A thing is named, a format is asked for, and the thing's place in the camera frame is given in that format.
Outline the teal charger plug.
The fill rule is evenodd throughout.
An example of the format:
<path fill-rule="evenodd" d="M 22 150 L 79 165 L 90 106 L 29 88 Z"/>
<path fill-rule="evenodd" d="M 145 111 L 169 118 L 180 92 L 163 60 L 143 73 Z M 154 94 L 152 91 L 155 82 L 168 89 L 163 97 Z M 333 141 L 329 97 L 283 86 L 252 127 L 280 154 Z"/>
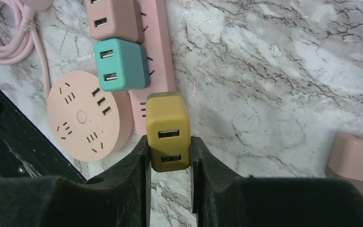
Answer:
<path fill-rule="evenodd" d="M 94 44 L 100 88 L 106 92 L 144 89 L 150 86 L 144 46 L 112 38 Z"/>

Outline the dusty pink charger plug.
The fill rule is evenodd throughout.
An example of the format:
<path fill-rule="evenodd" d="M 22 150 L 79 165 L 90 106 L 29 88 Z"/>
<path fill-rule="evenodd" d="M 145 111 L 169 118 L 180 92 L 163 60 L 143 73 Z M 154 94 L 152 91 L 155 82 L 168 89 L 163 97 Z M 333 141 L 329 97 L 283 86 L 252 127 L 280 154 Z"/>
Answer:
<path fill-rule="evenodd" d="M 325 175 L 349 181 L 363 195 L 363 135 L 336 134 Z"/>

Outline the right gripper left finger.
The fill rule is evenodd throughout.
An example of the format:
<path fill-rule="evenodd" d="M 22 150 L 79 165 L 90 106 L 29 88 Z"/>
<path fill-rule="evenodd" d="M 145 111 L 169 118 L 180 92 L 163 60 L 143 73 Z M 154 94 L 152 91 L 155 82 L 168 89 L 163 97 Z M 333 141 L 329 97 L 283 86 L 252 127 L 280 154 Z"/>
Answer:
<path fill-rule="evenodd" d="M 63 176 L 0 179 L 0 227 L 147 227 L 148 141 L 85 183 Z"/>

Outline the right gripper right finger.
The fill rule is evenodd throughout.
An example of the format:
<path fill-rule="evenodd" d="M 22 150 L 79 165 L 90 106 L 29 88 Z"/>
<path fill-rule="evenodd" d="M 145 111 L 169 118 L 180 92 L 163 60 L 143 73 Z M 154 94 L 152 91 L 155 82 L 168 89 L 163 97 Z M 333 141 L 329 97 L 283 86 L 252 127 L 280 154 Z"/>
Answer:
<path fill-rule="evenodd" d="M 243 177 L 191 138 L 199 227 L 363 227 L 363 196 L 338 178 Z"/>

